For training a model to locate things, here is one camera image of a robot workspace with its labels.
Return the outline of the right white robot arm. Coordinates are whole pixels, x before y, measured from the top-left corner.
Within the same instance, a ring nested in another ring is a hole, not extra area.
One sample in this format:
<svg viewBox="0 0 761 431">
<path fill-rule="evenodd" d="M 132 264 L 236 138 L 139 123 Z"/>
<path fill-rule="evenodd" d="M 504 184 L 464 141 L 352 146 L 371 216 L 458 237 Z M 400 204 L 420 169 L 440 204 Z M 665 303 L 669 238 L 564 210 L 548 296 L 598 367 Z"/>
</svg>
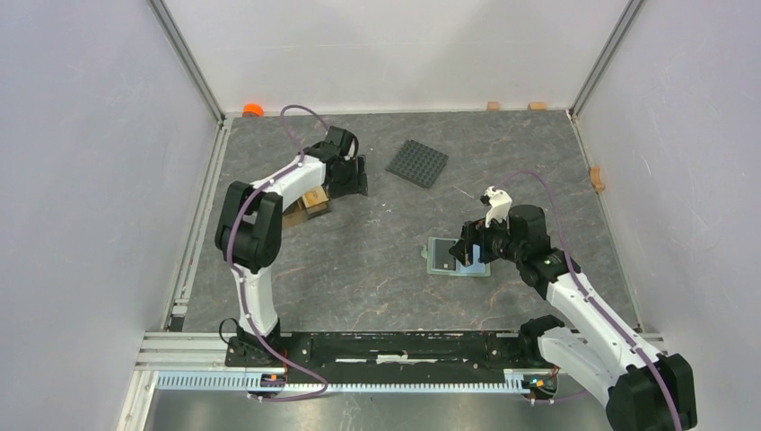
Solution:
<svg viewBox="0 0 761 431">
<path fill-rule="evenodd" d="M 520 328 L 520 359 L 566 371 L 605 410 L 614 430 L 690 430 L 697 425 L 692 366 L 629 327 L 592 287 L 581 267 L 552 245 L 544 210 L 518 205 L 502 219 L 467 221 L 450 248 L 470 266 L 501 259 L 557 309 Z"/>
</svg>

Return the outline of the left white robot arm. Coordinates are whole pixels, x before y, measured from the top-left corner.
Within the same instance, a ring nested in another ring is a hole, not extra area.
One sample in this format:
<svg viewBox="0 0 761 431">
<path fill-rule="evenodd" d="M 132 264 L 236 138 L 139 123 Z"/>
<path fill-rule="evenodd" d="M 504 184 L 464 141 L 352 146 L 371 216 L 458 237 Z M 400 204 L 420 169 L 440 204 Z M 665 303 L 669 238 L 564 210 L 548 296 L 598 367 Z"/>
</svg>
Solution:
<svg viewBox="0 0 761 431">
<path fill-rule="evenodd" d="M 270 267 L 281 250 L 284 210 L 318 187 L 329 198 L 366 196 L 365 157 L 358 150 L 355 134 L 331 126 L 323 140 L 284 168 L 251 183 L 235 181 L 227 189 L 214 244 L 238 284 L 238 337 L 259 365 L 272 365 L 282 354 L 281 340 L 271 335 L 279 330 L 279 318 Z"/>
</svg>

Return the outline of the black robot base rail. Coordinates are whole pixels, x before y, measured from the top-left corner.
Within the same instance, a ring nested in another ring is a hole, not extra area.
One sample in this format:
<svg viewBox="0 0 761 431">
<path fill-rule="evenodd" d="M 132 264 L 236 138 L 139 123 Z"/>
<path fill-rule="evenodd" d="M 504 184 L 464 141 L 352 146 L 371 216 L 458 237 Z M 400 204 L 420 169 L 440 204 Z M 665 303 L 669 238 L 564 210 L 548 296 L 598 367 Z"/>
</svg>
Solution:
<svg viewBox="0 0 761 431">
<path fill-rule="evenodd" d="M 230 368 L 262 368 L 266 381 L 339 385 L 500 383 L 506 370 L 556 375 L 514 331 L 305 332 L 253 346 L 223 338 Z"/>
</svg>

